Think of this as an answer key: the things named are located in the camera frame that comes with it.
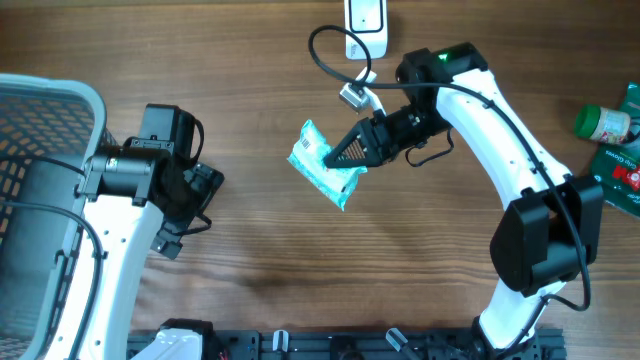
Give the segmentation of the teal tissue pack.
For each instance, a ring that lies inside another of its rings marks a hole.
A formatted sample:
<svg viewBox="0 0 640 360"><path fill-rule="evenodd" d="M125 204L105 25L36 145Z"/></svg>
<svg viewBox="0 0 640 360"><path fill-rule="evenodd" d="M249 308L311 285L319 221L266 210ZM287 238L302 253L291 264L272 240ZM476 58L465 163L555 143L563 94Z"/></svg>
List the teal tissue pack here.
<svg viewBox="0 0 640 360"><path fill-rule="evenodd" d="M324 157L332 150L333 147L327 143L324 135L308 119L287 160L324 196L344 210L346 202L357 187L359 176L368 170L364 166L328 168L324 164Z"/></svg>

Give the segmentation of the green lid spice jar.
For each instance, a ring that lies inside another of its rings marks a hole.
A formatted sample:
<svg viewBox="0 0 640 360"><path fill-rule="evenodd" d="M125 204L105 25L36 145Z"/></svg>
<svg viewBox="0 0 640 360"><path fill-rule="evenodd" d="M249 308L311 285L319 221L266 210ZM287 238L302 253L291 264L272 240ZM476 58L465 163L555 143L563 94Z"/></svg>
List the green lid spice jar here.
<svg viewBox="0 0 640 360"><path fill-rule="evenodd" d="M629 114L597 105L585 105L576 117L574 134L580 138L619 145L631 127Z"/></svg>

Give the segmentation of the green 3M gloves package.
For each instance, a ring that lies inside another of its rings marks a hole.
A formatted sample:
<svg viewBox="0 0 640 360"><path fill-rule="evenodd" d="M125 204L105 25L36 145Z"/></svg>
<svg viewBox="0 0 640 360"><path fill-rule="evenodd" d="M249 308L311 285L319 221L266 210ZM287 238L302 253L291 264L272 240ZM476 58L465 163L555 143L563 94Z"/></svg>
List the green 3M gloves package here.
<svg viewBox="0 0 640 360"><path fill-rule="evenodd" d="M631 141L602 144L590 164L590 174L601 184L604 200L639 217L639 84L630 82L619 111L631 118Z"/></svg>

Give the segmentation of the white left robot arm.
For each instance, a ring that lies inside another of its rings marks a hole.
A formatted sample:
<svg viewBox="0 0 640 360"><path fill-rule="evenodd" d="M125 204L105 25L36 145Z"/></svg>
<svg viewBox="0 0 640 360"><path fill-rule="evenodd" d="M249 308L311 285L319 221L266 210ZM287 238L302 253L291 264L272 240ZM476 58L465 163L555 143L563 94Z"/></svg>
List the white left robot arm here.
<svg viewBox="0 0 640 360"><path fill-rule="evenodd" d="M202 123L175 105L146 106L139 133L99 148L80 184L85 232L47 359L123 359L149 251L174 259L211 226L224 181L200 162Z"/></svg>

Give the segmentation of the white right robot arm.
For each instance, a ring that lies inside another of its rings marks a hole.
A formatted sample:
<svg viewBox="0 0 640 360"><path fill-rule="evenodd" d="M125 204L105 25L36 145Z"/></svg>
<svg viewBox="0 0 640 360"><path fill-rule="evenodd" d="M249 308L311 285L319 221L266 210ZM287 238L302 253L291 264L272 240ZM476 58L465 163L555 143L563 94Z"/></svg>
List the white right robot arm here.
<svg viewBox="0 0 640 360"><path fill-rule="evenodd" d="M407 53L395 87L408 104L376 110L324 158L329 168L378 167L456 130L490 177L504 208L490 242L499 281L475 326L488 356L528 345L540 315L570 281L590 280L603 191L575 176L529 132L477 48L462 43Z"/></svg>

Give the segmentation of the white barcode scanner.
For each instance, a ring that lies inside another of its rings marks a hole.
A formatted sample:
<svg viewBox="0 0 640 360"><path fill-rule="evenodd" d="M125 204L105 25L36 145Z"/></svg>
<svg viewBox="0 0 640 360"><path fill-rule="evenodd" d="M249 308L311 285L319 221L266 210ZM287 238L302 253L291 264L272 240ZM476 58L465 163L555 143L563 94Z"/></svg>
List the white barcode scanner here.
<svg viewBox="0 0 640 360"><path fill-rule="evenodd" d="M344 0L344 24L366 45L372 59L386 55L389 40L386 0Z"/></svg>

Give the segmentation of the black mesh shopping basket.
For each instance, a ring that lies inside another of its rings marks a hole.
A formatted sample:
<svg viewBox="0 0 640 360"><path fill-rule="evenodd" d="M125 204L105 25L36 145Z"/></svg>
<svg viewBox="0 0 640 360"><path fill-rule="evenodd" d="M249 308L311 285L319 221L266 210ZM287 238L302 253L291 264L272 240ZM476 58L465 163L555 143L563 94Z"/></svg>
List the black mesh shopping basket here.
<svg viewBox="0 0 640 360"><path fill-rule="evenodd" d="M114 143L106 106L90 86L1 76L1 356L38 359L65 306L81 228L80 169Z"/></svg>

